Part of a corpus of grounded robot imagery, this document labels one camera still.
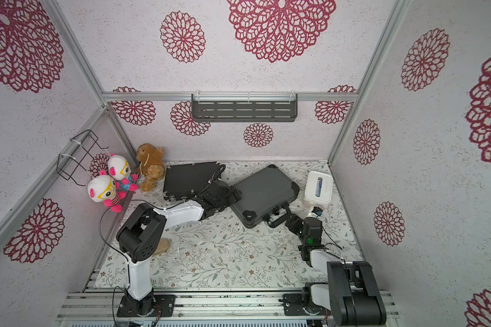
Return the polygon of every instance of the pink plush doll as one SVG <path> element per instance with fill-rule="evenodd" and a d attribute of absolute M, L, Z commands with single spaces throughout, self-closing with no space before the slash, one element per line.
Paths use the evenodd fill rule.
<path fill-rule="evenodd" d="M 103 202 L 106 207 L 116 205 L 111 207 L 111 210 L 119 213 L 122 211 L 122 206 L 117 203 L 125 198 L 125 192 L 116 192 L 119 185 L 111 176 L 107 175 L 105 170 L 101 170 L 100 175 L 87 184 L 87 193 L 89 193 L 91 200 Z"/>
<path fill-rule="evenodd" d="M 111 177 L 122 183 L 122 189 L 126 191 L 138 190 L 137 184 L 133 184 L 134 181 L 138 180 L 138 175 L 131 175 L 131 168 L 123 156 L 111 154 L 111 158 L 107 161 L 107 167 Z"/>

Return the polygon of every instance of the plush doll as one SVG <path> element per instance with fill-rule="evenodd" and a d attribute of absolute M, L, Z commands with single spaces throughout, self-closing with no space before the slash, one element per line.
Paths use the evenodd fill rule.
<path fill-rule="evenodd" d="M 138 179 L 138 175 L 131 175 L 131 168 L 129 168 L 129 164 L 123 156 L 111 154 L 111 158 L 107 161 L 107 168 L 111 177 L 121 182 L 120 186 L 124 190 L 138 190 L 137 184 L 133 184 L 133 181 Z"/>
<path fill-rule="evenodd" d="M 156 187 L 157 181 L 164 177 L 165 166 L 162 162 L 164 152 L 161 147 L 145 143 L 138 148 L 137 160 L 140 166 L 137 171 L 145 176 L 145 180 L 140 184 L 140 189 L 144 192 L 149 192 Z"/>
<path fill-rule="evenodd" d="M 87 184 L 87 193 L 89 193 L 91 200 L 103 202 L 106 207 L 116 205 L 111 207 L 111 210 L 119 213 L 122 211 L 122 206 L 117 203 L 125 198 L 125 192 L 116 192 L 119 185 L 120 183 L 115 182 L 105 170 L 101 170 L 100 175 Z"/>

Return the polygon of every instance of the floral floor mat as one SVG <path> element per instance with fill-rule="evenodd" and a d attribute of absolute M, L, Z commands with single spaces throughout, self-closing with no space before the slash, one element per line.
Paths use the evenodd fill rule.
<path fill-rule="evenodd" d="M 166 165 L 187 162 L 168 162 Z M 222 179 L 233 185 L 245 177 L 275 164 L 300 186 L 298 198 L 289 206 L 301 213 L 309 171 L 329 173 L 326 161 L 314 162 L 220 162 L 227 166 Z M 133 199 L 144 199 L 157 206 L 170 205 L 162 197 L 164 180 L 151 192 L 136 191 Z M 130 204 L 124 221 L 138 202 Z M 343 247 L 347 261 L 360 260 L 362 255 L 340 201 L 331 203 L 322 214 L 322 223 L 334 241 Z M 171 240 L 168 252 L 151 258 L 151 279 L 156 288 L 163 287 L 302 287 L 307 281 L 323 281 L 326 276 L 309 267 L 300 258 L 300 241 L 284 224 L 269 228 L 265 223 L 245 228 L 231 208 L 205 219 L 167 229 L 163 238 Z M 322 235 L 322 243 L 329 238 Z M 110 250 L 105 258 L 95 287 L 124 287 L 127 282 L 125 259 Z"/>

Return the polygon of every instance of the brown teddy bear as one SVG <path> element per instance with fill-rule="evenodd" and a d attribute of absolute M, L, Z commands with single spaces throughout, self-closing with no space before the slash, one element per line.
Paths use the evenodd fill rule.
<path fill-rule="evenodd" d="M 145 176 L 145 180 L 140 184 L 142 191 L 151 191 L 157 186 L 157 181 L 164 177 L 165 166 L 162 162 L 163 156 L 164 152 L 161 147 L 155 149 L 149 143 L 142 144 L 138 148 L 137 159 L 140 161 L 140 166 L 137 172 Z"/>

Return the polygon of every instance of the wall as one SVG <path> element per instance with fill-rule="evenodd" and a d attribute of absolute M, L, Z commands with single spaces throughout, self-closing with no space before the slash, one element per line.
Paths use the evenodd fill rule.
<path fill-rule="evenodd" d="M 0 219 L 98 108 L 45 12 L 24 4 L 0 7 Z M 28 35 L 15 15 L 39 27 Z"/>
<path fill-rule="evenodd" d="M 111 123 L 104 117 L 93 132 L 98 143 L 109 151 L 127 155 L 116 139 Z M 77 151 L 81 158 L 84 151 Z M 97 146 L 95 158 L 107 156 Z M 101 160 L 84 160 L 92 173 Z M 66 168 L 71 173 L 73 166 Z M 87 184 L 91 177 L 80 168 L 73 177 Z M 85 187 L 59 177 L 42 201 L 27 217 L 18 232 L 0 251 L 0 325 L 49 326 L 69 292 L 81 291 L 89 278 L 102 241 L 98 221 L 105 206 L 87 198 Z M 105 234 L 115 214 L 102 220 Z"/>
<path fill-rule="evenodd" d="M 98 108 L 39 3 L 14 4 L 0 2 L 0 220 Z M 94 130 L 123 154 L 106 117 Z M 79 180 L 89 179 L 82 171 Z M 84 287 L 103 211 L 85 187 L 56 181 L 0 251 L 0 325 L 47 326 L 67 293 Z"/>
<path fill-rule="evenodd" d="M 337 158 L 404 325 L 491 326 L 491 1 L 411 4 Z"/>
<path fill-rule="evenodd" d="M 119 92 L 354 92 L 394 1 L 254 3 L 59 1 L 103 88 Z M 115 104 L 132 142 L 170 161 L 326 159 L 348 108 L 300 102 L 294 123 L 249 127 L 195 123 L 189 102 Z"/>

